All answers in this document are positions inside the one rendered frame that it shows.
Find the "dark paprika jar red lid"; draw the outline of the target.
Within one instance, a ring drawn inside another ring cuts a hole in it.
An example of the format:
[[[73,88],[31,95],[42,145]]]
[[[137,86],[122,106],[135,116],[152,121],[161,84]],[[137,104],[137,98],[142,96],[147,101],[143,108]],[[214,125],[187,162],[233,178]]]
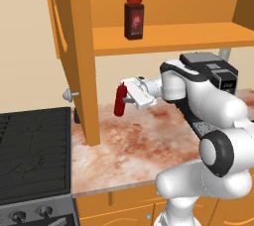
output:
[[[144,5],[142,0],[127,0],[124,6],[124,36],[128,40],[143,38]]]

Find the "black stove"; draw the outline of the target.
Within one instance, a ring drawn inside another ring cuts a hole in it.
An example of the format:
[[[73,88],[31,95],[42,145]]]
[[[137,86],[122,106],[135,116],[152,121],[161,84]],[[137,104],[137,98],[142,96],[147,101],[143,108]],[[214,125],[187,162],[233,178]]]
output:
[[[0,114],[0,226],[79,226],[71,195],[71,110]],[[47,205],[49,218],[38,214]],[[26,220],[12,220],[24,211]]]

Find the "silver cabinet door knob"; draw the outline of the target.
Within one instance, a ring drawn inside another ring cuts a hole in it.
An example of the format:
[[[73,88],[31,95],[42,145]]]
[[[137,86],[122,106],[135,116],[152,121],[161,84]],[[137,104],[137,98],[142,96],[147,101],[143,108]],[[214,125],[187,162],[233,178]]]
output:
[[[78,96],[79,93],[78,92],[71,92],[70,89],[68,88],[64,93],[63,93],[63,99],[68,101],[68,102],[71,102],[72,99],[75,97],[75,96]]]

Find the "red ketchup bottle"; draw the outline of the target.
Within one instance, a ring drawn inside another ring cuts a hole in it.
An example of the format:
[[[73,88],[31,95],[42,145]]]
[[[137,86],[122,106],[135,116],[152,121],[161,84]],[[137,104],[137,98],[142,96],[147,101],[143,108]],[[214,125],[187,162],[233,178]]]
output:
[[[121,83],[117,87],[115,104],[114,104],[114,115],[121,117],[124,114],[125,102],[124,99],[127,96],[127,86],[124,83]]]

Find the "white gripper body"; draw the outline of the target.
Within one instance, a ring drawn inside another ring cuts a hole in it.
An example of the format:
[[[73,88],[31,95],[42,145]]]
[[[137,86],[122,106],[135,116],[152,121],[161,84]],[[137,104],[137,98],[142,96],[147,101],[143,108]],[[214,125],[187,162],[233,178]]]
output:
[[[157,79],[148,79],[144,76],[137,76],[123,79],[122,83],[127,87],[127,95],[123,97],[124,103],[134,104],[138,110],[157,104]]]

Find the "black stove knob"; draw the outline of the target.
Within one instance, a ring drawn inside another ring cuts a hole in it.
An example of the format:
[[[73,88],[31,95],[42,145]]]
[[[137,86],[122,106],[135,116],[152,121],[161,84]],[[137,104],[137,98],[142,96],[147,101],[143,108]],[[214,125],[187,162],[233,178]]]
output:
[[[12,220],[17,224],[22,224],[26,220],[26,213],[24,211],[15,211],[12,214]]]
[[[53,213],[53,209],[50,206],[43,205],[38,209],[38,214],[43,218],[49,218]]]

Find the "orange base cabinet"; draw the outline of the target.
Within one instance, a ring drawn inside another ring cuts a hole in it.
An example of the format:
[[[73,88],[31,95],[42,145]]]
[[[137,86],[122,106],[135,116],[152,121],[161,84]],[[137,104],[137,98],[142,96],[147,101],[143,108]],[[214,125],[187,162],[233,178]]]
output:
[[[246,197],[198,199],[193,215],[201,226],[254,226],[254,169],[250,172],[253,189]],[[153,184],[82,196],[75,202],[80,226],[153,226],[167,204]]]

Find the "orange wall cabinet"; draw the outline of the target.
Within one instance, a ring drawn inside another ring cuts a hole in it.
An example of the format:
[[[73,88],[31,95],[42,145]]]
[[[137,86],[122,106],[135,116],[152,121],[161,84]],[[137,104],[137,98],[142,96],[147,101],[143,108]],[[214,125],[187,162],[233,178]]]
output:
[[[98,56],[254,46],[254,31],[232,22],[237,0],[143,0],[141,40],[124,38],[126,0],[90,0]]]

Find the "orange cabinet door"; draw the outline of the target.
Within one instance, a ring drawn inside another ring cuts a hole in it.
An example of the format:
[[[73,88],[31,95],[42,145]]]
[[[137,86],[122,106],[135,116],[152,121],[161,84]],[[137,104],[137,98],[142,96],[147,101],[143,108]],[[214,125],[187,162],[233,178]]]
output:
[[[74,94],[85,141],[96,146],[100,136],[90,0],[48,0],[48,5],[57,57]]]
[[[254,31],[254,0],[237,0],[232,22]]]

